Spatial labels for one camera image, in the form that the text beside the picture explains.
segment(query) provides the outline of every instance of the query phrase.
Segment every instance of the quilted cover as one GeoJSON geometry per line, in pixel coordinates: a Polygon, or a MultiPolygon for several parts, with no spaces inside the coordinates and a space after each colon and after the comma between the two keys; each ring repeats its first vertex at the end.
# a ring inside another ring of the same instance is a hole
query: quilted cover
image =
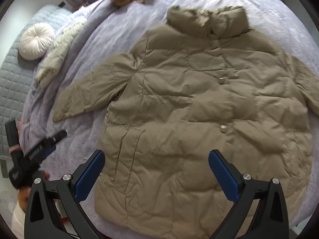
{"type": "Polygon", "coordinates": [[[21,36],[27,28],[39,22],[48,23],[57,31],[70,14],[70,11],[56,5],[42,7],[18,35],[4,59],[0,69],[0,159],[11,159],[4,123],[12,118],[20,120],[33,72],[40,62],[40,59],[27,61],[20,56],[21,36]]]}

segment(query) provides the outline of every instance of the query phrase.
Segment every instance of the snap button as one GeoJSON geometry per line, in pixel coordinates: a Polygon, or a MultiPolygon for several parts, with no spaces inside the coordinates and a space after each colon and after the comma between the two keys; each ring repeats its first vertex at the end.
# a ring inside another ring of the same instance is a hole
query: snap button
{"type": "Polygon", "coordinates": [[[221,132],[222,132],[222,133],[225,133],[225,132],[226,132],[226,129],[227,129],[227,126],[221,125],[220,128],[221,128],[221,132]]]}
{"type": "Polygon", "coordinates": [[[221,78],[219,79],[219,82],[220,82],[220,84],[225,84],[226,80],[225,80],[224,77],[221,77],[221,78]]]}

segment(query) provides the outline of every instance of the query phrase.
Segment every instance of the white sleeve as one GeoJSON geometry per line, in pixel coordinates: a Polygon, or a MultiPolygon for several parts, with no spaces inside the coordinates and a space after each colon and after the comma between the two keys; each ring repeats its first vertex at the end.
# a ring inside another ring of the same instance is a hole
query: white sleeve
{"type": "Polygon", "coordinates": [[[19,203],[13,211],[11,230],[18,239],[24,239],[24,219],[26,215],[19,203]]]}

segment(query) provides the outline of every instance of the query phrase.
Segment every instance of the bedspread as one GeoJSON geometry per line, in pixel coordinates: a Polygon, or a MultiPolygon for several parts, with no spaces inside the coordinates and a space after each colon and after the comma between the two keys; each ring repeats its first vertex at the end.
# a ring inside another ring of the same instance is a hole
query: bedspread
{"type": "MultiPolygon", "coordinates": [[[[68,136],[43,163],[42,168],[51,174],[51,179],[60,179],[72,173],[85,162],[97,148],[106,108],[81,114],[58,123],[52,122],[53,104],[56,95],[74,80],[88,74],[107,56],[118,51],[128,51],[150,27],[165,21],[171,5],[200,7],[211,10],[222,6],[242,5],[248,14],[251,27],[274,39],[286,52],[300,58],[319,76],[319,49],[300,20],[280,0],[147,0],[145,4],[131,3],[114,8],[110,0],[101,0],[75,12],[65,24],[69,26],[79,17],[88,18],[88,23],[75,38],[64,65],[46,90],[33,82],[23,110],[20,143],[27,152],[43,134],[47,136],[61,129],[68,136]]],[[[309,122],[314,137],[314,161],[307,194],[290,226],[313,213],[319,202],[317,188],[319,174],[319,117],[309,112],[309,122]]],[[[102,220],[94,211],[93,193],[81,203],[83,209],[97,227],[114,239],[149,238],[128,228],[115,226],[102,220]]]]}

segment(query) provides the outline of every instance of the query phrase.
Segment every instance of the pillow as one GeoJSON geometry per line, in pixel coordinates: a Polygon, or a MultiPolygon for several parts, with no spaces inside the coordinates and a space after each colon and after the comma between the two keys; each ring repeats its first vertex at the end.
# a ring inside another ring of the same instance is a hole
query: pillow
{"type": "Polygon", "coordinates": [[[54,38],[54,30],[47,23],[37,23],[22,35],[19,47],[20,55],[26,60],[35,60],[44,56],[54,38]]]}

